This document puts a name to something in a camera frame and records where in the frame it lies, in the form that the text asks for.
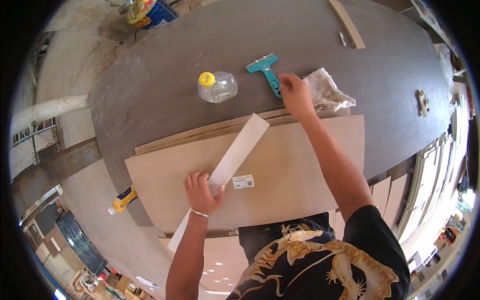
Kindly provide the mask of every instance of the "teal scraper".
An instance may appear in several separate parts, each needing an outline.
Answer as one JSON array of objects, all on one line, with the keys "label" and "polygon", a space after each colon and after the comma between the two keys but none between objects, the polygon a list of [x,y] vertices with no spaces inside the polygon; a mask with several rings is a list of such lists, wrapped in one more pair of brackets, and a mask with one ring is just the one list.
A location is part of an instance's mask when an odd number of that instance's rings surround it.
[{"label": "teal scraper", "polygon": [[282,95],[280,94],[280,82],[276,78],[275,74],[273,74],[272,70],[270,69],[270,66],[272,63],[276,62],[277,58],[276,56],[271,53],[268,54],[267,56],[264,56],[251,64],[246,65],[245,67],[247,68],[248,73],[253,73],[257,71],[262,71],[265,75],[265,77],[268,80],[268,84],[272,88],[273,93],[275,96],[278,98],[281,98]]}]

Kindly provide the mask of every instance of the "finger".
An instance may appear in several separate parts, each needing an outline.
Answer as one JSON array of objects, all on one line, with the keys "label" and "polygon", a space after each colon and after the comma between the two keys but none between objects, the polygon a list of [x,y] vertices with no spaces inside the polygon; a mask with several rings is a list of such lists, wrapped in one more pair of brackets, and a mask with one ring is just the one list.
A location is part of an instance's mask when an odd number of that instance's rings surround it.
[{"label": "finger", "polygon": [[187,176],[186,180],[187,180],[187,187],[189,187],[189,188],[192,187],[192,175],[191,174]]},{"label": "finger", "polygon": [[210,194],[210,192],[208,191],[208,178],[210,177],[210,175],[208,175],[208,173],[202,173],[199,177],[198,177],[198,186],[200,187],[201,190],[206,190],[208,194]]},{"label": "finger", "polygon": [[290,82],[291,86],[295,88],[299,84],[301,84],[303,81],[294,73],[286,73],[285,74],[285,80]]},{"label": "finger", "polygon": [[288,86],[282,83],[280,83],[279,90],[282,95],[286,95],[288,92],[290,92],[290,89],[288,88]]},{"label": "finger", "polygon": [[195,172],[192,174],[192,183],[194,187],[198,187],[198,177],[200,176],[201,172]]},{"label": "finger", "polygon": [[291,84],[290,81],[288,80],[287,73],[280,73],[278,75],[278,81],[280,82],[280,85],[284,84],[288,86],[289,84]]},{"label": "finger", "polygon": [[208,173],[200,174],[200,176],[198,177],[199,186],[202,186],[204,183],[207,183],[207,180],[208,180],[209,177],[210,177],[210,175]]},{"label": "finger", "polygon": [[215,201],[217,203],[222,203],[223,197],[225,196],[225,184],[222,184],[221,186],[218,187],[216,190],[216,195],[215,195]]}]

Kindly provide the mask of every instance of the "cloth rag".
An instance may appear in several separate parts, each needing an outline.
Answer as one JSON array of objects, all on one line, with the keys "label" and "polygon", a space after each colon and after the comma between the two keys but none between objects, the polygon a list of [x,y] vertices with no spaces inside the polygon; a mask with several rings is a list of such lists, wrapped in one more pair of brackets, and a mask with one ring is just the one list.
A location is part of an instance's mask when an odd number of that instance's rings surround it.
[{"label": "cloth rag", "polygon": [[315,111],[355,106],[355,99],[343,94],[324,68],[318,69],[302,79],[308,85]]}]

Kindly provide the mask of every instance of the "tabletop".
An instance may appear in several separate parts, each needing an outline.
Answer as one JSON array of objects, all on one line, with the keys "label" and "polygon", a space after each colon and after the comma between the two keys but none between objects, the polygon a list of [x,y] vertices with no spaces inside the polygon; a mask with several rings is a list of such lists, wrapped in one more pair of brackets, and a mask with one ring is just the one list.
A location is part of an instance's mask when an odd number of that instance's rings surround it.
[{"label": "tabletop", "polygon": [[[364,176],[374,177],[448,128],[447,85],[428,34],[368,0],[342,1],[366,48],[354,49],[327,0],[222,0],[155,31],[118,59],[89,93],[96,138],[118,192],[132,182],[134,148],[200,126],[284,108],[261,72],[245,66],[270,53],[271,69],[302,77],[321,67],[365,116]],[[343,32],[347,46],[338,33]],[[198,76],[226,71],[237,95],[212,104]],[[419,114],[416,92],[430,102]]]}]

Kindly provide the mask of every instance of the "label sticker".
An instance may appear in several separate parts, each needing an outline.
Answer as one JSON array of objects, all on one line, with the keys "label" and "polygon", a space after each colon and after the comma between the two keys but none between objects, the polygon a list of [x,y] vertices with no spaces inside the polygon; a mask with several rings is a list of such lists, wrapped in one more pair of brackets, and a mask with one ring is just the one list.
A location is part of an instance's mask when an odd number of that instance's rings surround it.
[{"label": "label sticker", "polygon": [[252,174],[232,177],[232,182],[233,182],[233,188],[235,190],[251,188],[255,186],[255,183],[253,183]]}]

